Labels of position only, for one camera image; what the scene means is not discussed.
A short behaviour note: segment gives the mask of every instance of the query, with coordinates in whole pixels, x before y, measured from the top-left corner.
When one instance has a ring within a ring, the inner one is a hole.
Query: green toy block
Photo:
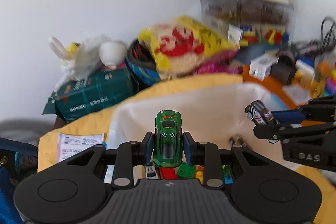
[[[189,165],[186,162],[181,163],[177,171],[177,176],[183,179],[192,179],[196,171],[195,165]]]

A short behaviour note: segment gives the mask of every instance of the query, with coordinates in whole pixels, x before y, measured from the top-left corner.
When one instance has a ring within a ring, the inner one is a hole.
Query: red toy block
[[[177,179],[174,168],[160,167],[161,179]]]

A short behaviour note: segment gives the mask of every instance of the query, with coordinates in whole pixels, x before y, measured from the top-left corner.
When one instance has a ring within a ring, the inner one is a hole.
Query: metal screw
[[[210,187],[220,187],[223,185],[223,182],[220,179],[209,179],[207,180],[207,185]]]
[[[117,178],[113,183],[117,186],[127,186],[131,181],[128,178]]]

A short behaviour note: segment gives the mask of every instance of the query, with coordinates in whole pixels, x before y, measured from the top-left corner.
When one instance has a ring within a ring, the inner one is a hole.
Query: white plastic bag
[[[54,92],[71,81],[79,81],[87,78],[100,65],[99,48],[102,42],[112,41],[108,36],[88,38],[81,42],[77,51],[70,54],[62,43],[55,37],[50,38],[51,50],[61,59],[62,77],[54,87]]]

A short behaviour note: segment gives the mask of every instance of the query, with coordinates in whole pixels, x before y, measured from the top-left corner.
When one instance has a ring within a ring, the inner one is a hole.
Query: green toy car
[[[162,110],[155,118],[154,163],[178,167],[182,163],[182,119],[174,110]]]

